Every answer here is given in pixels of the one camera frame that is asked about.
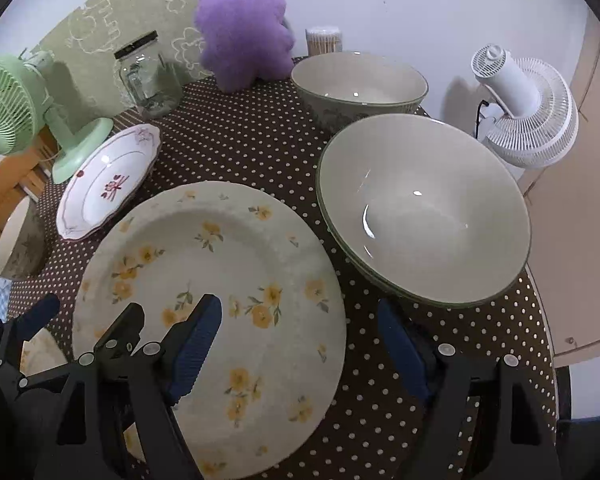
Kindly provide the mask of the small yellow floral plate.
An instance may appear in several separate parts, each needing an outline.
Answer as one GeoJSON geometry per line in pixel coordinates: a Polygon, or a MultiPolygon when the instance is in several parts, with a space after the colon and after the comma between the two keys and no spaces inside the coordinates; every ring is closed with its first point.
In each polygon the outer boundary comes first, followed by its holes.
{"type": "Polygon", "coordinates": [[[22,345],[20,372],[23,375],[43,373],[66,363],[66,357],[46,328],[41,328],[31,340],[22,345]]]}

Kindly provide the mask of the glass jar with lid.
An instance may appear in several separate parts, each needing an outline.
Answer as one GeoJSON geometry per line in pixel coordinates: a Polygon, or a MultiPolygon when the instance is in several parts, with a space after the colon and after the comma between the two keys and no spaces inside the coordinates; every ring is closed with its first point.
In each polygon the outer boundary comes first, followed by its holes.
{"type": "Polygon", "coordinates": [[[147,120],[173,112],[182,98],[182,87],[172,63],[166,62],[152,30],[114,51],[119,78],[140,113],[147,120]]]}

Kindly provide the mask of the beige door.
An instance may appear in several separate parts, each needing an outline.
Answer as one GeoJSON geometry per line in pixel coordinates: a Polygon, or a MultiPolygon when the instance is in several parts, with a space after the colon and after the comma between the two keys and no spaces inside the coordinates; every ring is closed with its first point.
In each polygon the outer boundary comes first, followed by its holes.
{"type": "Polygon", "coordinates": [[[600,21],[589,15],[571,81],[580,128],[569,154],[524,180],[530,268],[556,366],[600,356],[600,21]]]}

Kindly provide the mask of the large yellow floral plate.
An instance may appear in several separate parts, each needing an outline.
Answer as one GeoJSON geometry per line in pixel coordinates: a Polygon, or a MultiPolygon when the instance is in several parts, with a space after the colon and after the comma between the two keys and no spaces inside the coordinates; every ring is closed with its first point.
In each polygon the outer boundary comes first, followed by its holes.
{"type": "Polygon", "coordinates": [[[335,396],[346,354],[336,272],[298,214],[265,192],[200,182],[132,209],[102,240],[73,313],[75,354],[130,302],[143,342],[160,340],[199,299],[222,321],[175,417],[202,474],[241,479],[309,439],[335,396]]]}

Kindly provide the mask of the green desk fan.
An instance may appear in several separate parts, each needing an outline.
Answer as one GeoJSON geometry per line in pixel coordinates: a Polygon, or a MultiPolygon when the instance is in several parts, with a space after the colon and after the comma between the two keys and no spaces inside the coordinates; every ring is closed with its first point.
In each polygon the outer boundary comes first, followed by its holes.
{"type": "Polygon", "coordinates": [[[53,62],[50,51],[38,51],[30,58],[0,56],[0,155],[30,148],[34,138],[47,127],[60,147],[52,167],[53,180],[59,184],[78,172],[108,138],[114,122],[99,117],[73,132],[47,88],[53,62]]]}

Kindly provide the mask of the green ceramic bowl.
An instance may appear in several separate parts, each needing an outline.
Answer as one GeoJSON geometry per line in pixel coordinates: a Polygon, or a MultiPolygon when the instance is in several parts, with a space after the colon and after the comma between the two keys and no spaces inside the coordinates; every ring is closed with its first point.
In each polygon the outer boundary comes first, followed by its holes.
{"type": "Polygon", "coordinates": [[[0,237],[0,278],[22,281],[38,272],[45,255],[44,224],[26,196],[9,216],[0,237]]]}

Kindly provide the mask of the white standing fan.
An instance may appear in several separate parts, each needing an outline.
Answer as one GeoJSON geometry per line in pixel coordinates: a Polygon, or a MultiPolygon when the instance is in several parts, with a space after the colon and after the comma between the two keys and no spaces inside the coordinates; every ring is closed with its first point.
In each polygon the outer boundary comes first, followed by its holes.
{"type": "Polygon", "coordinates": [[[539,58],[515,58],[488,44],[471,59],[476,79],[503,110],[486,144],[509,165],[541,169],[562,160],[579,132],[579,113],[561,73],[539,58]]]}

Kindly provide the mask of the purple plush toy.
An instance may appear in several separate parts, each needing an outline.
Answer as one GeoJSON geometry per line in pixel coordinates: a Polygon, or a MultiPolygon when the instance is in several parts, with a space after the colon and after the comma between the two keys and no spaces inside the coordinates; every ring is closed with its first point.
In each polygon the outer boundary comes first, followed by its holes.
{"type": "Polygon", "coordinates": [[[285,0],[198,0],[195,26],[204,38],[202,67],[220,90],[287,78],[294,35],[285,26],[285,0]]]}

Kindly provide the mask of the red patterned white plate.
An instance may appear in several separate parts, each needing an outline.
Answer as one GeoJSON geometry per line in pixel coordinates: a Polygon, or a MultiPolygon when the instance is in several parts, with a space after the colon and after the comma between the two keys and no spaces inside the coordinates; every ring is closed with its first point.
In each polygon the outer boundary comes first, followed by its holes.
{"type": "Polygon", "coordinates": [[[84,240],[114,217],[148,177],[161,148],[160,129],[140,124],[105,141],[62,194],[56,216],[64,240],[84,240]]]}

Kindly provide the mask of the brown polka dot tablecloth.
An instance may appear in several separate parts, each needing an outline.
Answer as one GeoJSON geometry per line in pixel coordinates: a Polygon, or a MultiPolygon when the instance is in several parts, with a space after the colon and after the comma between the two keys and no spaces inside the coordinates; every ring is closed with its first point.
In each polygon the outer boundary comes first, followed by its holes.
{"type": "MultiPolygon", "coordinates": [[[[138,200],[202,180],[239,182],[287,204],[320,239],[338,276],[347,318],[346,357],[332,405],[297,451],[268,461],[267,479],[389,479],[424,430],[425,410],[400,382],[377,329],[380,290],[355,269],[318,210],[315,171],[328,141],[288,81],[225,94],[213,79],[189,84],[158,120],[162,148],[138,200]]],[[[406,315],[437,342],[468,356],[516,356],[548,429],[556,426],[555,373],[539,296],[528,273],[495,300],[464,310],[410,302],[406,315]]]]}

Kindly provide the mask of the cotton swab container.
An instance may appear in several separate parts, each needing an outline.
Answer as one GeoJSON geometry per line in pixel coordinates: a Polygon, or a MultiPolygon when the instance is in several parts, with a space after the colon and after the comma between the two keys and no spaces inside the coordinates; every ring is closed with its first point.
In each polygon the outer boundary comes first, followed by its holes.
{"type": "Polygon", "coordinates": [[[342,31],[337,26],[313,26],[306,29],[308,55],[342,51],[342,31]]]}

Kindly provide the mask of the wooden chair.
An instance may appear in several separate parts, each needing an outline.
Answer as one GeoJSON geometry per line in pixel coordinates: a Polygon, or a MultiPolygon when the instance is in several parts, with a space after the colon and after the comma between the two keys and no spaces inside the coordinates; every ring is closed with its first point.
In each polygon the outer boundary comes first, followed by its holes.
{"type": "Polygon", "coordinates": [[[36,200],[41,197],[58,154],[57,141],[44,127],[23,152],[0,161],[0,237],[20,200],[26,196],[36,200]]]}

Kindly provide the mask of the green patterned wall mat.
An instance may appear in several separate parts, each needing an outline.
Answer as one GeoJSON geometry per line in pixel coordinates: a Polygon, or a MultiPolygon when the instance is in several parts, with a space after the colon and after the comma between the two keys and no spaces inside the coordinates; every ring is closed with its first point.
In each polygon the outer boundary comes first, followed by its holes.
{"type": "Polygon", "coordinates": [[[194,26],[197,6],[198,0],[86,0],[36,46],[54,57],[52,96],[72,118],[131,107],[114,52],[153,30],[182,84],[208,77],[199,61],[204,40],[194,26]]]}

